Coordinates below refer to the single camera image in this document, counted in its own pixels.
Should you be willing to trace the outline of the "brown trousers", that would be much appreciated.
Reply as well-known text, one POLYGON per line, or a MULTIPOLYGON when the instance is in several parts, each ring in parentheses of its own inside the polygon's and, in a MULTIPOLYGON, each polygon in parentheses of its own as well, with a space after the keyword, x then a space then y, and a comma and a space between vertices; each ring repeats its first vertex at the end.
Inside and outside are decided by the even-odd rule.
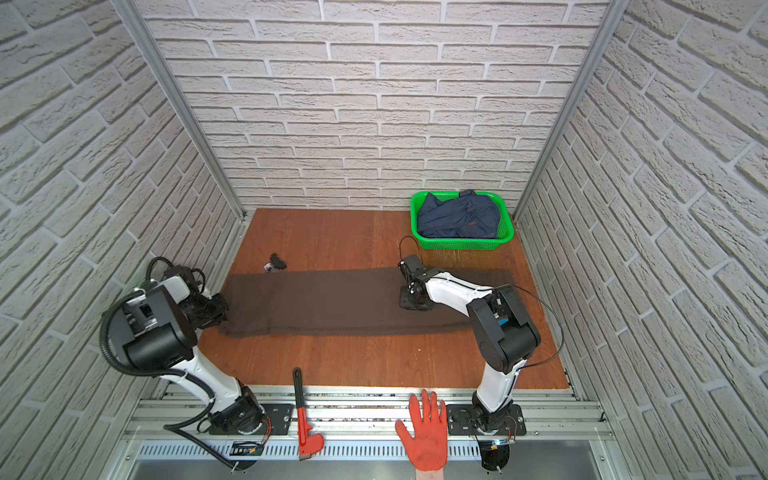
POLYGON ((444 304, 427 311, 400 306, 406 281, 396 267, 235 275, 219 331, 261 335, 393 336, 470 329, 472 320, 444 304))

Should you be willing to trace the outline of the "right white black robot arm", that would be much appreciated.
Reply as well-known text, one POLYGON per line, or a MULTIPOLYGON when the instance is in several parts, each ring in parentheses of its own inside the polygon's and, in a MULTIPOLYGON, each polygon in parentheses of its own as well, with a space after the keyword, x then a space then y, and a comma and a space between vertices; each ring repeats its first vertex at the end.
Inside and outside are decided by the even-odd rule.
POLYGON ((400 306, 430 310, 442 304, 467 316, 485 361, 470 414, 481 429, 493 430, 512 417, 512 390, 541 344, 541 336, 518 293, 510 285, 476 285, 440 269, 399 263, 406 285, 400 306))

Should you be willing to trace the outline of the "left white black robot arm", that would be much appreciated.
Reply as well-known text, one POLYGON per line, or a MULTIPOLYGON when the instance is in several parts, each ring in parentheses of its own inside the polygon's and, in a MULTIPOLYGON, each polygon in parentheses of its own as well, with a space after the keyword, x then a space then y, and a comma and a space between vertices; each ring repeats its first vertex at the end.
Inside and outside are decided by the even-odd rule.
POLYGON ((199 329, 225 318, 223 296, 207 296, 192 273, 149 280, 102 314, 99 346, 125 375, 161 377, 205 403, 215 434, 252 434, 267 423, 252 391, 223 373, 198 348, 199 329))

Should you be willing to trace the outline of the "red gloved hand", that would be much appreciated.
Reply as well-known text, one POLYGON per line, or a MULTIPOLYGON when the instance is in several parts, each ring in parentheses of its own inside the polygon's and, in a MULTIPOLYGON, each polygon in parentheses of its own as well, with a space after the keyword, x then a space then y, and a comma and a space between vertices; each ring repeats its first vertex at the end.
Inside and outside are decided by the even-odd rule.
POLYGON ((416 479, 444 479, 448 458, 447 407, 435 392, 421 390, 421 399, 411 395, 408 411, 413 433, 402 420, 395 431, 415 468, 416 479))

